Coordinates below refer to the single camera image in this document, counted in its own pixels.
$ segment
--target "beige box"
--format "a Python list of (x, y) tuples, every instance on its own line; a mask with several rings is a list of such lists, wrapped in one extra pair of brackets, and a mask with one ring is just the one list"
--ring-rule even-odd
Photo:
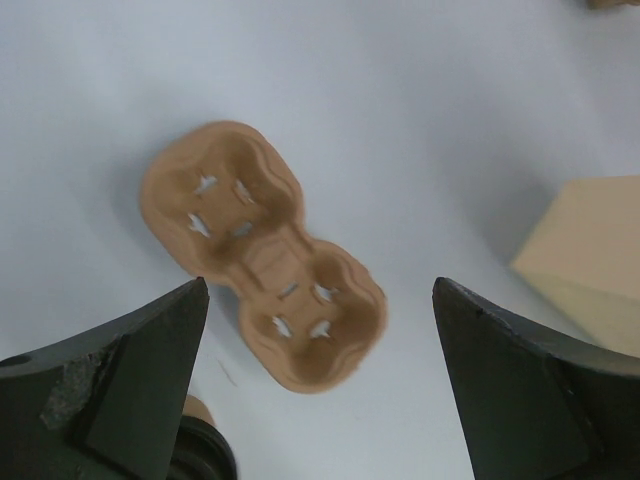
[(601, 345), (640, 356), (640, 176), (567, 183), (512, 268)]

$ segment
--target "black rubber part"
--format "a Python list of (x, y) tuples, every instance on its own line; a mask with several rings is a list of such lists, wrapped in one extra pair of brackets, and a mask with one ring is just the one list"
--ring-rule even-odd
[(237, 480), (231, 447), (214, 427), (183, 416), (167, 480)]

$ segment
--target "white surface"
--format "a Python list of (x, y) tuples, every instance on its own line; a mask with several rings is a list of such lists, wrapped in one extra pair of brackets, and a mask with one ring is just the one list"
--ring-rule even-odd
[(391, 317), (351, 379), (302, 396), (211, 289), (192, 387), (242, 478), (469, 480), (431, 286), (576, 334), (504, 265), (564, 180), (637, 173), (638, 45), (640, 9), (580, 0), (3, 2), (0, 357), (186, 281), (140, 219), (142, 172), (197, 125), (244, 121)]

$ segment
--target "white table surface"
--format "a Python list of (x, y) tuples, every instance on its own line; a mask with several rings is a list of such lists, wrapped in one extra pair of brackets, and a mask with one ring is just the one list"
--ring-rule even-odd
[(297, 395), (211, 286), (191, 388), (242, 478), (470, 480), (433, 281), (581, 335), (506, 263), (563, 181), (640, 169), (639, 45), (640, 9), (580, 0), (2, 2), (0, 357), (188, 280), (140, 218), (141, 175), (199, 124), (247, 122), (390, 323), (346, 383)]

